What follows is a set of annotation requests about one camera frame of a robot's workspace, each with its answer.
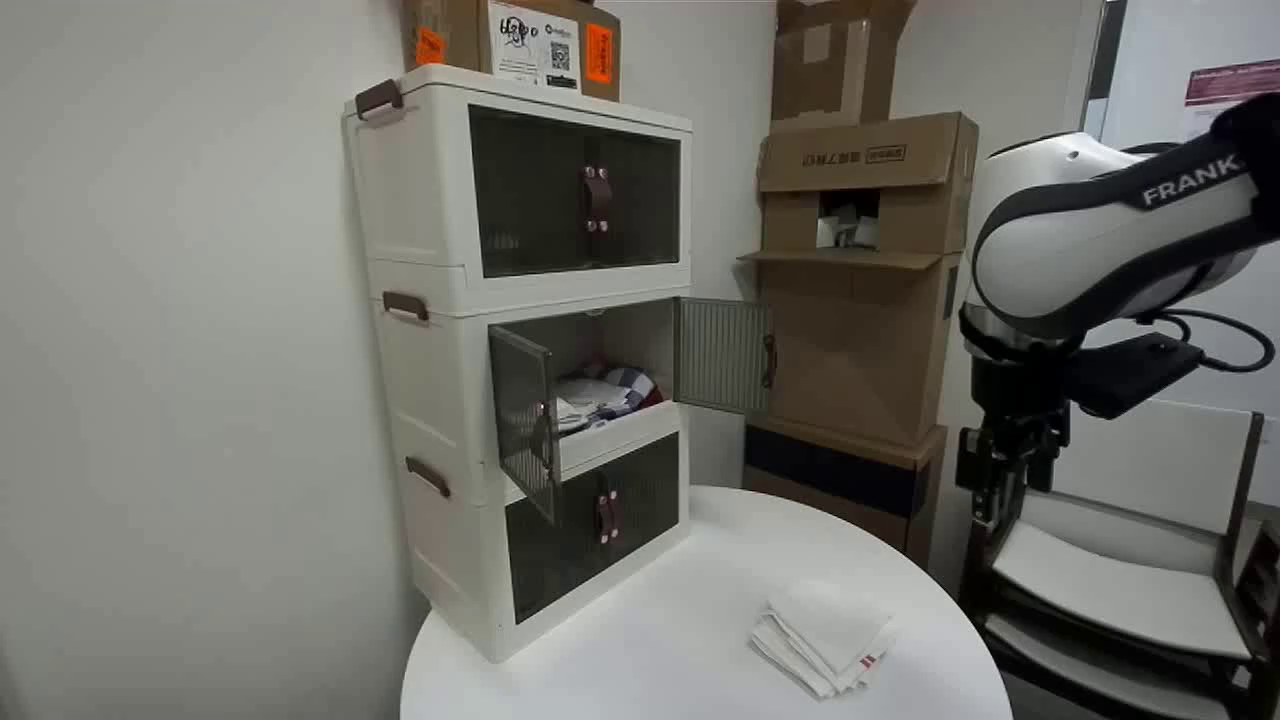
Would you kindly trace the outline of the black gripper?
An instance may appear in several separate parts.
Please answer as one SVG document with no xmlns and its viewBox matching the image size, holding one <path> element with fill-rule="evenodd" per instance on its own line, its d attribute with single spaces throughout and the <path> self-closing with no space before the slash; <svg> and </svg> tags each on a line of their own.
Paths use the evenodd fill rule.
<svg viewBox="0 0 1280 720">
<path fill-rule="evenodd" d="M 960 433 L 956 485 L 973 494 L 973 521 L 1017 521 L 1023 494 L 1053 490 L 1053 466 L 1069 446 L 1069 396 L 1061 372 L 1038 361 L 973 361 L 980 426 Z"/>
</svg>

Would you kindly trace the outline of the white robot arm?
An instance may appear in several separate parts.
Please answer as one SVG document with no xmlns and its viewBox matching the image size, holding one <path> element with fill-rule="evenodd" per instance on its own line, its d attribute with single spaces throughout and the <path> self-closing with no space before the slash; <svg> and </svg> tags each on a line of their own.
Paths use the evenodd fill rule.
<svg viewBox="0 0 1280 720">
<path fill-rule="evenodd" d="M 1118 422 L 1197 370 L 1189 296 L 1280 237 L 1280 98 L 1223 109 L 1202 135 L 1112 148 L 1053 131 L 987 156 L 973 296 L 980 426 L 960 436 L 973 521 L 1002 527 L 1053 485 L 1074 411 Z"/>
</svg>

